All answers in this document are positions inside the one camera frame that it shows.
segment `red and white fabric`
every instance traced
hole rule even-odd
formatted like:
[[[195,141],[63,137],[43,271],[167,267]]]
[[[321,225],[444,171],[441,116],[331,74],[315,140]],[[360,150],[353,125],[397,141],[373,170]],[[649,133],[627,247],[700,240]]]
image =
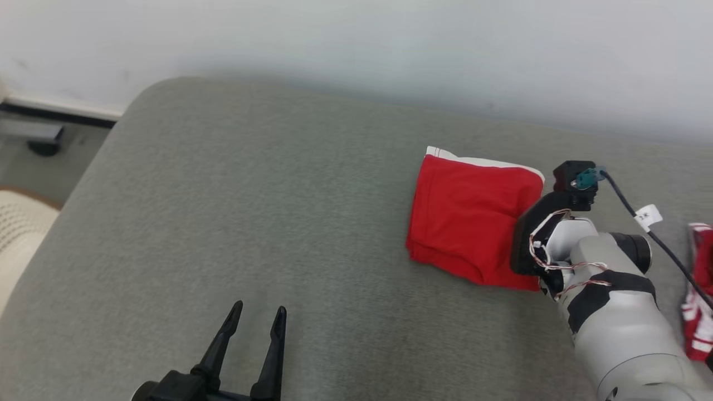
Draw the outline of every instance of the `red and white fabric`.
[[[713,227],[703,223],[689,227],[694,250],[693,278],[708,296],[713,296]],[[713,314],[690,284],[682,309],[686,355],[691,360],[705,360],[713,350]]]
[[[544,182],[534,168],[429,146],[406,239],[411,259],[481,285],[539,290],[537,277],[513,273],[510,252],[515,223]]]

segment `white wall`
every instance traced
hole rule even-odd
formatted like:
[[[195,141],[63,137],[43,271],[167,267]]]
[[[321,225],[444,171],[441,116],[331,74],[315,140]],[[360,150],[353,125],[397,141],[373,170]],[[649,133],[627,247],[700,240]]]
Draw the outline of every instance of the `white wall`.
[[[164,78],[273,76],[580,131],[713,142],[704,0],[4,0],[13,99],[118,115]]]

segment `white label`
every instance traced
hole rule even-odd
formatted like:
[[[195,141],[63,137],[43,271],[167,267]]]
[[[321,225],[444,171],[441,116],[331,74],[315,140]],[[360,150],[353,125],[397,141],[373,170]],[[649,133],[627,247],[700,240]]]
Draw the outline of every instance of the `white label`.
[[[651,231],[649,228],[653,223],[658,223],[664,218],[661,217],[661,213],[656,208],[656,205],[646,205],[643,208],[637,210],[636,216],[634,217],[637,223],[641,225],[647,233]]]

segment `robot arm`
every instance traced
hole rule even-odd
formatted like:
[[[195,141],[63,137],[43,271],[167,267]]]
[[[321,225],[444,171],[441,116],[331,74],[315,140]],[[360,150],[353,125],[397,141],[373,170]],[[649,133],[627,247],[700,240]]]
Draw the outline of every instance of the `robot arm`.
[[[555,195],[518,222],[513,271],[538,275],[558,304],[597,400],[713,400],[658,310],[644,276],[651,261],[646,240],[598,233],[591,221],[570,215],[593,203],[596,187],[585,193],[570,185],[593,164],[566,162],[555,170]]]

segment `gray couch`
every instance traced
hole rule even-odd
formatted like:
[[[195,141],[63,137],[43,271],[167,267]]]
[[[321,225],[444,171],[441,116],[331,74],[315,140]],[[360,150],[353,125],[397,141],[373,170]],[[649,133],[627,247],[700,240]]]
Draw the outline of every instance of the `gray couch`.
[[[188,371],[245,302],[222,370],[246,393],[278,306],[284,400],[591,400],[555,305],[409,260],[427,145],[532,166],[605,164],[688,255],[710,221],[710,146],[592,136],[256,83],[182,78],[118,122],[0,321],[0,399],[126,401]],[[604,184],[588,214],[637,233]],[[649,276],[676,328],[686,285],[658,248]]]

